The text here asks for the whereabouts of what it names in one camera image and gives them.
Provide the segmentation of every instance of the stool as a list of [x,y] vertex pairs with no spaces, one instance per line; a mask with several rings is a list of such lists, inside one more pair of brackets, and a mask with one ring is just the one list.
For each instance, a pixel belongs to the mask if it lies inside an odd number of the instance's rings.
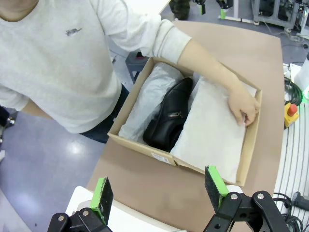
[[126,67],[129,70],[131,79],[135,83],[140,72],[147,63],[148,57],[143,57],[140,51],[130,52],[126,58]]

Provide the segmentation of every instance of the leather shoe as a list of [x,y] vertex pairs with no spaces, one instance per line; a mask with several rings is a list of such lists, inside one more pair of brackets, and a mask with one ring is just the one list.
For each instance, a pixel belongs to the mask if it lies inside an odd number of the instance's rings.
[[193,81],[187,77],[175,84],[164,96],[160,113],[144,132],[144,141],[155,148],[170,152],[175,146],[188,117],[188,101]]

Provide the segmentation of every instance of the cardboard box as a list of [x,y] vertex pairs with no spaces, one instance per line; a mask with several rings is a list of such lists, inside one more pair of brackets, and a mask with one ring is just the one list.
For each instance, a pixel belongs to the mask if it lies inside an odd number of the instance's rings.
[[[159,149],[156,149],[154,147],[150,147],[148,145],[140,144],[122,137],[118,136],[118,133],[120,131],[120,128],[122,125],[125,124],[129,114],[131,113],[131,110],[134,106],[134,103],[139,95],[140,89],[142,85],[144,84],[145,80],[148,78],[150,73],[153,70],[153,67],[156,63],[158,62],[165,62],[178,70],[182,72],[182,74],[186,76],[192,76],[193,73],[192,71],[185,69],[184,67],[172,64],[166,60],[163,59],[157,59],[157,58],[150,58],[148,62],[146,63],[143,71],[140,73],[132,91],[130,92],[128,98],[126,99],[117,119],[115,120],[110,132],[108,135],[110,136],[111,139],[116,141],[118,144],[125,146],[127,148],[130,148],[132,150],[135,150],[139,153],[145,154],[147,156],[153,157],[159,161],[168,163],[173,166],[183,166],[183,167],[188,167],[190,169],[193,169],[195,171],[198,171],[200,173],[205,173],[205,170],[200,170],[192,165],[189,165],[188,163],[183,162],[182,160],[173,157],[170,153],[166,151],[162,151]],[[235,73],[238,78],[243,81],[244,83],[254,87],[257,89],[255,98],[256,100],[261,103],[262,101],[262,91],[255,86],[254,84],[250,83],[248,80],[246,80],[244,77],[233,71],[232,69],[228,68],[231,70],[233,73]],[[259,124],[259,119],[260,119],[260,113],[256,115],[256,119],[254,123],[252,123],[247,129],[246,129],[246,134],[242,146],[242,152],[240,156],[240,162],[239,162],[239,167],[238,167],[238,172],[237,172],[237,182],[236,184],[239,186],[244,186],[247,178],[247,174],[249,171],[252,155],[253,155],[253,150],[254,150],[254,145],[255,145],[255,140],[256,140],[256,135],[257,135],[257,130],[258,130],[258,124]]]

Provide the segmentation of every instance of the box label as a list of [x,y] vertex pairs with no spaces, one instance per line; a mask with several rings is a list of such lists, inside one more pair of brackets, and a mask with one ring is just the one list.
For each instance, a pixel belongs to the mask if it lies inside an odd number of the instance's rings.
[[160,156],[160,155],[157,155],[157,154],[155,154],[155,153],[151,153],[151,154],[152,154],[152,156],[153,156],[154,158],[156,158],[158,161],[171,164],[167,158],[165,158],[165,157],[163,157],[163,156]]

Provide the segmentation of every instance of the white sweatshirt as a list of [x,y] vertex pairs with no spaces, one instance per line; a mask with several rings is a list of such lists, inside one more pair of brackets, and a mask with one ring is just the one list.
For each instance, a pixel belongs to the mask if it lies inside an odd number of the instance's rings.
[[176,63],[190,37],[123,0],[39,0],[19,22],[0,19],[0,104],[29,99],[72,133],[94,128],[121,92],[105,36],[126,51]]

